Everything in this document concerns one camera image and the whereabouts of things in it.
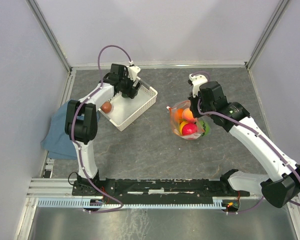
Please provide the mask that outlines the pink yellow peach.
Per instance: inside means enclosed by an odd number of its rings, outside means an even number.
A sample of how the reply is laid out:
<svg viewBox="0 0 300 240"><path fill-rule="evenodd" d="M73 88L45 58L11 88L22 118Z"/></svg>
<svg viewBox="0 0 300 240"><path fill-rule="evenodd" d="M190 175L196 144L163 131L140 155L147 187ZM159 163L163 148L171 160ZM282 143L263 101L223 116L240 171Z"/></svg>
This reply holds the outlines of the pink yellow peach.
<svg viewBox="0 0 300 240"><path fill-rule="evenodd" d="M192 111L190 110L189 107L185 108L182 112L181 115L182 119L184 121L187 121L188 123L195 123L196 122L196 118L193 116Z"/></svg>

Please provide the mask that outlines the orange fruit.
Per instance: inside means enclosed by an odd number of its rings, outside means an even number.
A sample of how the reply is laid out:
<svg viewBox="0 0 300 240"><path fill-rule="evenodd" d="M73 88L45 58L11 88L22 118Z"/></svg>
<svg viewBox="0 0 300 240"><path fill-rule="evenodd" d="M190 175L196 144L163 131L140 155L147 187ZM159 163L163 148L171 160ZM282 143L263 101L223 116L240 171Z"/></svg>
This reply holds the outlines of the orange fruit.
<svg viewBox="0 0 300 240"><path fill-rule="evenodd" d="M177 120L177 121L180 121L182 120L182 116L183 116L183 109L182 108L179 108L177 109L175 112L174 112L174 118Z"/></svg>

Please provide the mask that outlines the yellow lemon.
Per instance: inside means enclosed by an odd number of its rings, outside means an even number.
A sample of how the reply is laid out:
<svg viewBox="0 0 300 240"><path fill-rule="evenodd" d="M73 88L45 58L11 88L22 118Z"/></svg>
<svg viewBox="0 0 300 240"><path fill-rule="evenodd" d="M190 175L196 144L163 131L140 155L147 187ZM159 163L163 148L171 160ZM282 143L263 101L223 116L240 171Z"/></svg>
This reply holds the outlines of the yellow lemon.
<svg viewBox="0 0 300 240"><path fill-rule="evenodd" d="M182 121L182 122L179 124L179 132L180 132L181 134L183 134L183 128L184 128L184 126L185 126L186 124L188 124L187 121Z"/></svg>

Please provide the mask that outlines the clear zip top bag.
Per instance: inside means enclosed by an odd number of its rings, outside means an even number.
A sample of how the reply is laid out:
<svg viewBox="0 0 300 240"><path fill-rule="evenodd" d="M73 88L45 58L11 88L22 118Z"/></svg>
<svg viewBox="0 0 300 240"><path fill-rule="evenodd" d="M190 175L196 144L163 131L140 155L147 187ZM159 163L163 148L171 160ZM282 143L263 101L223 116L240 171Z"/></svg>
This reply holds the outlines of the clear zip top bag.
<svg viewBox="0 0 300 240"><path fill-rule="evenodd" d="M201 118L196 118L196 122L194 124L197 125L197 132L191 135L182 135L179 131L180 123L184 121L183 119L181 120L176 120L174 117L174 113L177 109L186 109L190 108L190 101L182 101L182 102L177 102L173 107L167 106L166 108L169 111L169 117L170 117L170 126L172 132L177 135L178 137L185 139L185 140L197 140L201 138L202 130L199 126L199 120L203 120Z"/></svg>

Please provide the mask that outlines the green mini watermelon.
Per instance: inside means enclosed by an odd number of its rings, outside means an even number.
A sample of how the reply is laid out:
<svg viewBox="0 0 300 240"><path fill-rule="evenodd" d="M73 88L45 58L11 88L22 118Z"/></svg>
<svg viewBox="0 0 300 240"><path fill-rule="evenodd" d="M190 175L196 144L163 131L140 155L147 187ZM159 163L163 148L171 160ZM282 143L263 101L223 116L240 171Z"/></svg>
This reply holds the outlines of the green mini watermelon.
<svg viewBox="0 0 300 240"><path fill-rule="evenodd" d="M200 129L202 130L201 137L205 137L210 134L211 128L206 121L199 120L198 124L200 126Z"/></svg>

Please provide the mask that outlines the brown kiwi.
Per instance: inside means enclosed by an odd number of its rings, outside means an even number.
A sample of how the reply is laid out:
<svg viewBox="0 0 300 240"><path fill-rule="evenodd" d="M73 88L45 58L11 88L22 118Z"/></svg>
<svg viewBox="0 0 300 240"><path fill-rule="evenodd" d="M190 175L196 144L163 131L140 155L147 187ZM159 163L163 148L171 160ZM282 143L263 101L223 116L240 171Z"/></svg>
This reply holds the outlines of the brown kiwi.
<svg viewBox="0 0 300 240"><path fill-rule="evenodd" d="M105 113L108 114L112 111L112 104L108 101L106 101L102 106L101 106L101 110Z"/></svg>

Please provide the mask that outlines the dark green avocado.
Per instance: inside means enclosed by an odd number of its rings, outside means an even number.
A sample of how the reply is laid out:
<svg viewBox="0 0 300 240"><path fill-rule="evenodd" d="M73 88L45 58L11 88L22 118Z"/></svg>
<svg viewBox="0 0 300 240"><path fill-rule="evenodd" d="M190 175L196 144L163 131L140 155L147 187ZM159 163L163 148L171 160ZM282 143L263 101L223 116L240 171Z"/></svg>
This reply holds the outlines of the dark green avocado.
<svg viewBox="0 0 300 240"><path fill-rule="evenodd" d="M127 94L124 94L124 93L123 93L121 96L122 96L123 98L128 98L128 97L129 97Z"/></svg>

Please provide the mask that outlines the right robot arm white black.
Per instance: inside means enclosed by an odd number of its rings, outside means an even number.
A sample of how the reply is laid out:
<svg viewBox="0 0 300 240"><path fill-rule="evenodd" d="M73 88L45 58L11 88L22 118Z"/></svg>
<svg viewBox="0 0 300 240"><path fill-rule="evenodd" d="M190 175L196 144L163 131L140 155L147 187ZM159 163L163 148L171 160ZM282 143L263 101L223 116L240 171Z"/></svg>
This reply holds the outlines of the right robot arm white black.
<svg viewBox="0 0 300 240"><path fill-rule="evenodd" d="M282 208L294 205L293 198L300 193L300 164L283 153L258 127L250 113L238 102L229 102L221 85L195 77L189 79L192 87L188 99L195 118L209 116L212 121L240 141L256 158L265 174L228 172L219 183L226 196L236 191L260 195L272 206Z"/></svg>

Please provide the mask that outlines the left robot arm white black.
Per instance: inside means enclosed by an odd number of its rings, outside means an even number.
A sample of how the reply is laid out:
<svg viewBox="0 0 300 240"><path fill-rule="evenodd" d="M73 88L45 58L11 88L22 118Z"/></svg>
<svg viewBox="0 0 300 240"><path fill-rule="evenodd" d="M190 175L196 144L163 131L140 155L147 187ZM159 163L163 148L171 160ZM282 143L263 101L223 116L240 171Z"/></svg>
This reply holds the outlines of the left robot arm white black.
<svg viewBox="0 0 300 240"><path fill-rule="evenodd" d="M66 108L64 131L72 141L79 165L75 190L89 195L100 192L99 171L95 163L93 141L98 131L97 110L116 94L134 99L141 87L140 68L133 61L129 65L113 63L96 88L79 100L70 100Z"/></svg>

